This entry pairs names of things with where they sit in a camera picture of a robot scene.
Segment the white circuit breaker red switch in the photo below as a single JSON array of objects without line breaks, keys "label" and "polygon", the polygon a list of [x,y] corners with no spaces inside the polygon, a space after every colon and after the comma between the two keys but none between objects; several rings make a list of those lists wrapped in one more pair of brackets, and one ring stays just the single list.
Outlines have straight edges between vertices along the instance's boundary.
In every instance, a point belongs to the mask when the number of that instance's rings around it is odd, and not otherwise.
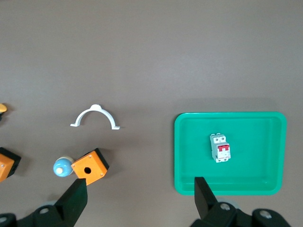
[{"label": "white circuit breaker red switch", "polygon": [[220,133],[210,135],[212,157],[216,163],[226,162],[231,158],[230,144],[226,136]]}]

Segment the small white pipe clamp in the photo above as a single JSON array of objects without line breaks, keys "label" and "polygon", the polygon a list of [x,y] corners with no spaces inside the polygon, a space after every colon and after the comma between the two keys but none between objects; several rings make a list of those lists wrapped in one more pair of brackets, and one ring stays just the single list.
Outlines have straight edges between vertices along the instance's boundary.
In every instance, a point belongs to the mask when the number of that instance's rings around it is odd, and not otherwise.
[{"label": "small white pipe clamp", "polygon": [[93,104],[90,108],[82,111],[76,118],[75,122],[74,123],[71,123],[70,126],[71,127],[79,127],[80,124],[81,124],[81,120],[82,118],[89,112],[98,112],[98,113],[101,113],[103,114],[108,120],[109,120],[109,123],[110,123],[110,126],[111,126],[111,130],[119,130],[120,129],[120,126],[116,125],[116,122],[112,116],[112,114],[110,112],[108,112],[107,110],[103,109],[101,107],[101,105],[98,105],[98,104]]}]

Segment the green plastic tray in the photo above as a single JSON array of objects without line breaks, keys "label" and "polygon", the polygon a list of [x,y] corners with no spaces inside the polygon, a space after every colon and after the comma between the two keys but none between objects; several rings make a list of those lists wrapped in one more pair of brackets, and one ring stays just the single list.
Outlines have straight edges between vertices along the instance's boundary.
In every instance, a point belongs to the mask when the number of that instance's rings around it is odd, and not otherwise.
[{"label": "green plastic tray", "polygon": [[[286,117],[279,112],[182,113],[174,122],[174,185],[194,194],[203,177],[216,195],[273,195],[283,181]],[[221,133],[231,159],[216,163],[210,135]]]}]

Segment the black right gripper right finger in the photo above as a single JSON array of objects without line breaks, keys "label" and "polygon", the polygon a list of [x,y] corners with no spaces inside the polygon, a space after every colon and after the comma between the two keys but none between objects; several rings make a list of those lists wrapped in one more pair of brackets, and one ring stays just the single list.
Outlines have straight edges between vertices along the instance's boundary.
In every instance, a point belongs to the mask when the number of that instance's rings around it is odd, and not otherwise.
[{"label": "black right gripper right finger", "polygon": [[219,202],[205,178],[195,178],[194,191],[200,218],[190,227],[251,227],[251,216],[228,202]]}]

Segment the orange black button box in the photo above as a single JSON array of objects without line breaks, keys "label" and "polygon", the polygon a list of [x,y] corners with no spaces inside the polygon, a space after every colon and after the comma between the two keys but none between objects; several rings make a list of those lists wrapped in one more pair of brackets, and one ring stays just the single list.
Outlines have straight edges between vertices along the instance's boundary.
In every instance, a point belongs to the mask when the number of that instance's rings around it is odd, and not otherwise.
[{"label": "orange black button box", "polygon": [[0,147],[0,182],[13,175],[21,161],[15,153]]},{"label": "orange black button box", "polygon": [[85,179],[88,186],[107,174],[109,164],[100,149],[96,148],[74,161],[71,167],[79,179]]}]

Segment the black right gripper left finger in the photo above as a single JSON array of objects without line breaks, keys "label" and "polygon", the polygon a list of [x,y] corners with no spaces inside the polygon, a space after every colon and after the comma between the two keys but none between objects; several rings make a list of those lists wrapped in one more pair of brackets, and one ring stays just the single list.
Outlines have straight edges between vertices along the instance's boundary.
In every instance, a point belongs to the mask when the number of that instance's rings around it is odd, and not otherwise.
[{"label": "black right gripper left finger", "polygon": [[77,179],[54,205],[38,208],[34,227],[74,227],[88,202],[85,179]]}]

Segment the yellow cap push button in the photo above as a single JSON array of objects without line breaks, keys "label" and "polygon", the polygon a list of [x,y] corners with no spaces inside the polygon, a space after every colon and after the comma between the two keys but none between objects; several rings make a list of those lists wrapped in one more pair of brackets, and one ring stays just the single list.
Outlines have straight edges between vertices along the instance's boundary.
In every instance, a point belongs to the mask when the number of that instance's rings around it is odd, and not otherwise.
[{"label": "yellow cap push button", "polygon": [[3,103],[0,103],[0,121],[2,120],[2,116],[3,114],[7,111],[7,107],[3,104]]}]

